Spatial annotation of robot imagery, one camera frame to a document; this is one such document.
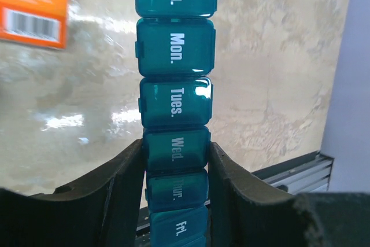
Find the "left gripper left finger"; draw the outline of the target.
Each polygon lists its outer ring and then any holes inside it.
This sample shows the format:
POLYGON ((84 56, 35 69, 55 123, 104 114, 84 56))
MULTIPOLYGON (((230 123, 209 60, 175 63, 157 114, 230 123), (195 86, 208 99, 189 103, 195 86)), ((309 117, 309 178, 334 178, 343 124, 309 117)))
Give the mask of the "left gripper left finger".
POLYGON ((142 140, 52 194, 1 189, 1 246, 134 246, 142 140))

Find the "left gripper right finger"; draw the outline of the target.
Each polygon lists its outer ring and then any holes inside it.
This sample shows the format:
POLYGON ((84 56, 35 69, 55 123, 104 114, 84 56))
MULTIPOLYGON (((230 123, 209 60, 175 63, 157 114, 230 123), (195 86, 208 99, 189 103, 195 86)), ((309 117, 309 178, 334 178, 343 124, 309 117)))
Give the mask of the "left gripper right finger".
POLYGON ((212 246, 368 246, 369 194, 268 185, 217 144, 209 155, 212 246))

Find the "teal weekly pill organizer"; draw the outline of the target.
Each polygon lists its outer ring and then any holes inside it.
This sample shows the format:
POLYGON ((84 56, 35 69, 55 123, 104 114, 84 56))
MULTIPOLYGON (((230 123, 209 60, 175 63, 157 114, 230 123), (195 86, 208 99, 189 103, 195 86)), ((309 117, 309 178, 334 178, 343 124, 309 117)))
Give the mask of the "teal weekly pill organizer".
POLYGON ((205 246, 217 0, 135 0, 152 246, 205 246))

